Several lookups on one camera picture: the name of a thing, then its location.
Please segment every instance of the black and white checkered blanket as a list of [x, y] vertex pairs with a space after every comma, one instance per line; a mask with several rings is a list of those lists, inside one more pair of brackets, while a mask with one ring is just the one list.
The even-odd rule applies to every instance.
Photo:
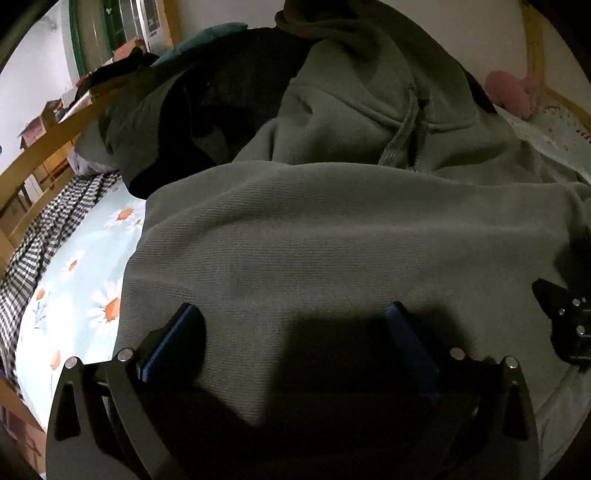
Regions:
[[113, 184], [118, 173], [75, 177], [31, 222], [0, 284], [0, 355], [17, 392], [15, 352], [22, 315], [57, 250]]

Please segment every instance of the box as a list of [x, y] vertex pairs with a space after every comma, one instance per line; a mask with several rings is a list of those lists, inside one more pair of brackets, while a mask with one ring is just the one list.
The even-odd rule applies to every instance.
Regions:
[[6, 236], [10, 236], [27, 212], [27, 200], [22, 197], [22, 194], [17, 196], [5, 206], [4, 211], [0, 211], [0, 230]]
[[22, 137], [21, 148], [30, 147], [36, 140], [45, 135], [47, 130], [57, 125], [56, 116], [53, 112], [60, 102], [61, 99], [47, 102], [41, 115], [31, 120], [25, 129], [17, 135]]
[[135, 48], [139, 47], [143, 51], [146, 51], [146, 44], [144, 41], [139, 37], [134, 37], [131, 40], [128, 40], [126, 43], [121, 45], [115, 52], [113, 52], [113, 61], [119, 61], [126, 59], [131, 51]]

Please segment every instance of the clothing pile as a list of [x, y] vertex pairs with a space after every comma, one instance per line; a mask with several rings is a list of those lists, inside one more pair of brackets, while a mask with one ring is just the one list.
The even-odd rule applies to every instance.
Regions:
[[[198, 306], [210, 427], [191, 445], [260, 455], [253, 478], [282, 448], [360, 478], [416, 430], [384, 393], [370, 328], [401, 301], [473, 358], [519, 359], [547, 473], [589, 413], [591, 375], [559, 360], [531, 285], [586, 285], [591, 188], [392, 8], [287, 0], [276, 22], [144, 70], [77, 143], [147, 198], [115, 351]], [[251, 429], [264, 448], [244, 447]]]

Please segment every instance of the white daisy print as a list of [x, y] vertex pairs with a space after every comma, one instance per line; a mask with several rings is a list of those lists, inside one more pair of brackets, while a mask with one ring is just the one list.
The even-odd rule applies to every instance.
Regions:
[[107, 281], [104, 290], [95, 290], [92, 294], [92, 300], [99, 307], [88, 310], [87, 316], [92, 317], [89, 326], [96, 329], [101, 335], [109, 333], [111, 329], [116, 332], [119, 327], [122, 287], [123, 278], [120, 278], [116, 284]]
[[84, 251], [78, 250], [76, 254], [66, 262], [66, 264], [61, 268], [62, 280], [66, 280], [72, 276], [74, 270], [80, 263], [80, 260], [82, 260], [82, 257], [84, 257]]
[[129, 233], [141, 232], [143, 227], [144, 220], [142, 218], [138, 218], [135, 222], [130, 223], [126, 230]]
[[62, 359], [69, 357], [64, 356], [72, 350], [72, 345], [76, 341], [77, 317], [79, 315], [74, 313], [74, 301], [72, 293], [64, 293], [58, 297], [51, 299], [47, 306], [47, 342], [51, 346], [51, 350], [61, 350]]
[[52, 291], [53, 285], [51, 283], [45, 283], [41, 285], [33, 295], [33, 298], [37, 302], [31, 311], [34, 316], [33, 328], [39, 328], [39, 323], [46, 319], [47, 302], [49, 301]]

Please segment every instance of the wooden bed frame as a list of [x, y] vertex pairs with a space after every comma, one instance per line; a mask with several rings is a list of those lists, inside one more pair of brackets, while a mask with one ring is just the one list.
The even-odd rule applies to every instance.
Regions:
[[[166, 43], [170, 47], [174, 47], [183, 39], [175, 0], [157, 0], [156, 3], [165, 31]], [[57, 163], [66, 159], [66, 155], [85, 125], [98, 117], [123, 83], [125, 82], [114, 79], [92, 89], [93, 103], [91, 105], [52, 127], [0, 174], [0, 211], [15, 198], [15, 194], [22, 189], [25, 180], [33, 174], [37, 167], [51, 158]], [[68, 167], [30, 206], [11, 233], [0, 230], [0, 279], [4, 276], [6, 266], [15, 249], [22, 242], [30, 223], [60, 193], [73, 176], [74, 172]]]

